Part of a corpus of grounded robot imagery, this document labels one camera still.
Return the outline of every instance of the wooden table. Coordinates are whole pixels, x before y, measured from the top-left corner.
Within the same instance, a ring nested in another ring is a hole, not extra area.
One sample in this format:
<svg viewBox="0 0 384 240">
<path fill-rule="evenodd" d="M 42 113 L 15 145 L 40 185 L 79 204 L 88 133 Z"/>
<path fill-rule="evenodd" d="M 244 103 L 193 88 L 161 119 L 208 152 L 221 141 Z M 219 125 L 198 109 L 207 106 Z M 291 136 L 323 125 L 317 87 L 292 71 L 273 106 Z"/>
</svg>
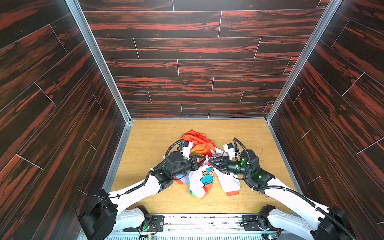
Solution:
<svg viewBox="0 0 384 240">
<path fill-rule="evenodd" d="M 263 119 L 245 120 L 135 120 L 123 153 L 112 191 L 141 181 L 156 166 L 169 146 L 189 130 L 207 135 L 218 148 L 238 138 L 260 158 L 260 165 L 287 186 L 295 189 L 272 134 Z M 264 205 L 292 212 L 271 197 L 251 189 L 241 181 L 240 194 L 227 196 L 215 176 L 211 191 L 195 199 L 188 184 L 176 181 L 166 190 L 134 204 L 144 205 L 150 213 L 255 213 Z"/>
</svg>

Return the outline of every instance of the wall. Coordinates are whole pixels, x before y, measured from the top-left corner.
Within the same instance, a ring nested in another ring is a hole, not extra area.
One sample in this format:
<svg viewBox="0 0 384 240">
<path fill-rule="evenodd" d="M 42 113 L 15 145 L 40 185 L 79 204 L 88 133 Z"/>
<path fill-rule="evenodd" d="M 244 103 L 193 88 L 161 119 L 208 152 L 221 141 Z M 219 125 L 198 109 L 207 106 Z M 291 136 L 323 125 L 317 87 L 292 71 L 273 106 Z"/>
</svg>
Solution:
<svg viewBox="0 0 384 240">
<path fill-rule="evenodd" d="M 265 117 L 329 0 L 80 0 L 134 118 Z"/>
<path fill-rule="evenodd" d="M 384 4 L 344 0 L 271 123 L 307 196 L 384 235 Z"/>
<path fill-rule="evenodd" d="M 125 123 L 64 0 L 1 9 L 0 239 L 71 240 Z"/>
</svg>

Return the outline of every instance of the cartoon print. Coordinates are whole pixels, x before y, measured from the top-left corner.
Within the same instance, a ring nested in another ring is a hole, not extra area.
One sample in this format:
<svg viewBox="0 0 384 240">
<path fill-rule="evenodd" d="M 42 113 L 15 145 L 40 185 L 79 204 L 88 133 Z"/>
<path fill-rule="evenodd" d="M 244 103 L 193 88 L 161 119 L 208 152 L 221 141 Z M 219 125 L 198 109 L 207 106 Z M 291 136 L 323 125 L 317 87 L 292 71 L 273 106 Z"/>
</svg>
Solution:
<svg viewBox="0 0 384 240">
<path fill-rule="evenodd" d="M 202 183 L 204 183 L 204 186 L 214 182 L 213 173 L 214 173 L 213 167 L 208 167 L 204 172 L 202 172 L 203 177 L 200 179 Z"/>
</svg>

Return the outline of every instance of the teal frog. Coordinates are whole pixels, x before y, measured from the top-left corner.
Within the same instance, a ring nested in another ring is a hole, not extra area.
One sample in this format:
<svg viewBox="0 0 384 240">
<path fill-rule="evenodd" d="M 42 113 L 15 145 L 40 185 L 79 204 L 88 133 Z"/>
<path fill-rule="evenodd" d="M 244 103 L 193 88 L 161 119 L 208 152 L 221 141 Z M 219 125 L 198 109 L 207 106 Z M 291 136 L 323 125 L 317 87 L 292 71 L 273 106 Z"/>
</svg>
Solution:
<svg viewBox="0 0 384 240">
<path fill-rule="evenodd" d="M 203 177 L 200 179 L 202 183 L 204 183 L 204 186 L 214 182 L 213 174 L 214 169 L 212 167 L 207 168 L 204 172 L 202 172 Z"/>
</svg>

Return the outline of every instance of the robotic arm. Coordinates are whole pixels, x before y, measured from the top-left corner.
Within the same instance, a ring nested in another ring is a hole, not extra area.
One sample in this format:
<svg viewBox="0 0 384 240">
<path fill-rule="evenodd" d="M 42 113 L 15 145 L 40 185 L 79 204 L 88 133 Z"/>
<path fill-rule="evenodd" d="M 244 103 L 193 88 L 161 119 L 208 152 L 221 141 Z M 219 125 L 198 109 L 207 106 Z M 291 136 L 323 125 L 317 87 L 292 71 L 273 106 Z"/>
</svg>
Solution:
<svg viewBox="0 0 384 240">
<path fill-rule="evenodd" d="M 274 206 L 264 206 L 257 214 L 258 226 L 262 230 L 271 227 L 285 229 L 306 240 L 355 240 L 354 235 L 345 227 L 348 225 L 345 213 L 337 207 L 332 209 L 314 202 L 286 186 L 274 175 L 260 168 L 259 158 L 252 150 L 236 138 L 233 144 L 224 145 L 229 156 L 209 160 L 209 163 L 225 174 L 240 174 L 245 183 L 255 191 L 275 198 L 302 218 L 284 213 Z M 178 151 L 169 152 L 180 144 Z M 239 152 L 237 144 L 243 151 Z M 141 199 L 154 195 L 169 187 L 176 176 L 197 170 L 205 157 L 189 156 L 192 143 L 179 140 L 167 150 L 164 160 L 151 169 L 144 180 L 119 191 L 106 193 L 104 190 L 90 195 L 78 216 L 79 222 L 89 240 L 105 239 L 112 231 L 133 227 L 145 229 L 149 224 L 149 213 L 144 207 L 124 211 Z"/>
</svg>

